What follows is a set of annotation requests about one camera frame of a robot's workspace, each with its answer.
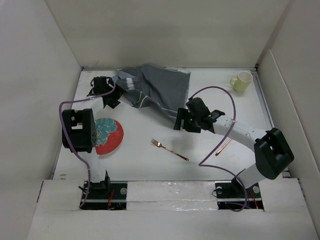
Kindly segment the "grey striped cloth placemat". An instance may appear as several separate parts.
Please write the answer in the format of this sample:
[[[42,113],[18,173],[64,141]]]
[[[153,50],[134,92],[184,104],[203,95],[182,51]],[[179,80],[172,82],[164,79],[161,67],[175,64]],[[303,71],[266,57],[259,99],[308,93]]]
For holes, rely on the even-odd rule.
[[[189,71],[143,64],[117,69],[112,80],[125,90],[124,97],[132,107],[154,106],[175,121],[178,109],[186,105],[190,77]]]

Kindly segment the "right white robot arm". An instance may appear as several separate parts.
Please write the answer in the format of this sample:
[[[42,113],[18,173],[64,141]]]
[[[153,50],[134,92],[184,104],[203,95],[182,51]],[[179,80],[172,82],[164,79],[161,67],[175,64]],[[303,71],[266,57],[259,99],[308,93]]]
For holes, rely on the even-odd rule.
[[[263,130],[246,126],[220,110],[210,111],[199,97],[189,100],[186,106],[178,109],[174,130],[209,131],[227,136],[254,152],[255,163],[231,181],[230,188],[235,196],[243,197],[250,187],[264,179],[276,179],[294,160],[294,154],[278,128]]]

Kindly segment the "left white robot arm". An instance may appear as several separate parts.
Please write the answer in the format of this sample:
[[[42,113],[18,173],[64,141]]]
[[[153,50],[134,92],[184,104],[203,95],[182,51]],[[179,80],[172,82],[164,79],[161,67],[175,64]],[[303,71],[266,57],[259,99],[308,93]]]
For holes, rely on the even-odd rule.
[[[62,127],[62,145],[69,149],[87,169],[88,180],[80,189],[84,199],[107,198],[113,188],[109,175],[103,180],[92,182],[94,160],[88,157],[95,151],[98,155],[113,152],[122,142],[124,130],[120,123],[113,118],[95,119],[95,114],[110,107],[114,109],[120,104],[120,97],[125,90],[118,86],[111,77],[97,76],[90,82],[91,90],[86,98],[79,100],[86,103],[87,108],[64,109],[67,101],[58,107]]]

